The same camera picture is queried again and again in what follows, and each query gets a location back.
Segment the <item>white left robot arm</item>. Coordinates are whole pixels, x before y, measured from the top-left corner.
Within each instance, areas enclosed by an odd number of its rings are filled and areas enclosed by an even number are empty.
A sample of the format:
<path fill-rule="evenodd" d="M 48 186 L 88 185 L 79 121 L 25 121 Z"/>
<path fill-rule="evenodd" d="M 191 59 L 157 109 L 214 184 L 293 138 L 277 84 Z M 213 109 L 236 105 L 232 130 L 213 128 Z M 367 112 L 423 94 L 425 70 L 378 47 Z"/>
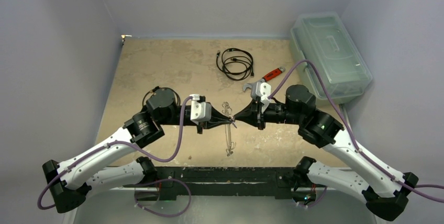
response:
<path fill-rule="evenodd" d="M 41 210 L 55 208 L 69 212 L 85 202 L 94 189 L 140 183 L 153 185 L 156 172 L 152 160 L 167 163 L 175 159 L 182 144 L 183 128 L 205 129 L 231 125 L 234 120 L 214 109 L 205 96 L 191 94 L 179 102 L 179 95 L 169 87 L 155 87 L 144 96 L 142 109 L 111 136 L 68 160 L 49 160 L 42 169 L 47 185 L 40 193 Z M 144 148 L 165 135 L 163 125 L 179 128 L 174 152 L 168 158 L 148 153 Z"/>

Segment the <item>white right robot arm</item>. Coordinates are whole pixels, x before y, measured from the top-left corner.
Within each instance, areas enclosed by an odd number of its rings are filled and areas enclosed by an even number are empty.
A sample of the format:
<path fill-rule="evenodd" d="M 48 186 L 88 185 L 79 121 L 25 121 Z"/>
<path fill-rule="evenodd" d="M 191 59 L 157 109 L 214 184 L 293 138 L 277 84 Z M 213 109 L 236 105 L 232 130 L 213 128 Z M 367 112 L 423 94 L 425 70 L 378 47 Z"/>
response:
<path fill-rule="evenodd" d="M 358 142 L 333 116 L 316 108 L 316 98 L 304 85 L 287 88 L 284 103 L 268 100 L 271 86 L 265 85 L 261 98 L 253 99 L 235 120 L 260 130 L 265 124 L 298 125 L 298 134 L 308 143 L 339 158 L 350 170 L 343 171 L 303 157 L 294 171 L 295 186 L 310 182 L 349 194 L 365 203 L 367 209 L 386 221 L 395 220 L 406 208 L 408 194 L 418 177 L 402 173 L 377 158 Z"/>

